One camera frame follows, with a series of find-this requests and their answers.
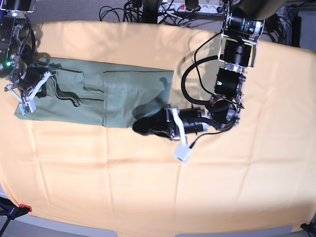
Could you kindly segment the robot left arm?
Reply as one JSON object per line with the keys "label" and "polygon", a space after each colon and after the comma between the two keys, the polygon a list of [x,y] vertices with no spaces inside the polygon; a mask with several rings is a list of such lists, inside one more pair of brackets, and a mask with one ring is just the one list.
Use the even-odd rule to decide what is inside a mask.
{"label": "robot left arm", "polygon": [[[179,110],[167,104],[156,114],[137,120],[133,131],[183,142],[187,134],[205,132],[209,127],[222,133],[237,125],[243,109],[245,69],[254,66],[265,20],[284,4],[283,0],[240,0],[236,4],[227,1],[223,6],[223,27],[217,34],[221,38],[218,54],[195,59],[182,75],[181,91],[191,108]],[[223,62],[214,92],[210,92],[209,100],[192,98],[186,89],[187,76],[192,70],[198,70],[199,65],[213,60]]]}

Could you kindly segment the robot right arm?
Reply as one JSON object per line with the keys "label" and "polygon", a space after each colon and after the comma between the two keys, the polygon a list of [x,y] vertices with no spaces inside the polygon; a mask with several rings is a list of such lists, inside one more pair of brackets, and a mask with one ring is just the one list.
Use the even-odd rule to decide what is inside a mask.
{"label": "robot right arm", "polygon": [[46,71],[34,65],[36,40],[27,14],[34,11],[35,3],[0,2],[0,77],[10,82],[5,91],[18,90],[21,99],[37,95],[46,78]]}

